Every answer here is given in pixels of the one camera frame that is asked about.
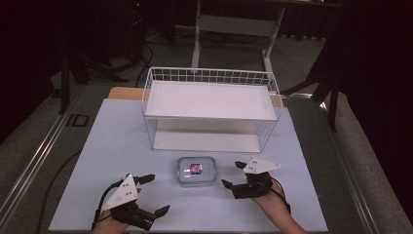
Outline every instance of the wire rack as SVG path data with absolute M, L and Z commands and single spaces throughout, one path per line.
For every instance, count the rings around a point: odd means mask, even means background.
M 281 110 L 283 107 L 282 99 L 275 76 L 271 72 L 230 69 L 151 67 L 148 71 L 145 89 L 142 96 L 142 112 L 145 118 L 148 135 L 152 145 L 154 144 L 158 121 L 160 119 L 164 119 L 162 117 L 153 118 L 146 115 L 147 104 L 151 96 L 151 88 L 154 84 L 154 81 L 199 82 L 235 86 L 240 85 L 266 87 L 268 90 L 269 99 L 271 100 L 274 108 L 276 119 L 271 121 L 249 121 L 248 123 L 254 126 L 254 131 L 259 144 L 259 151 L 263 150 L 269 136 L 271 135 L 281 116 Z

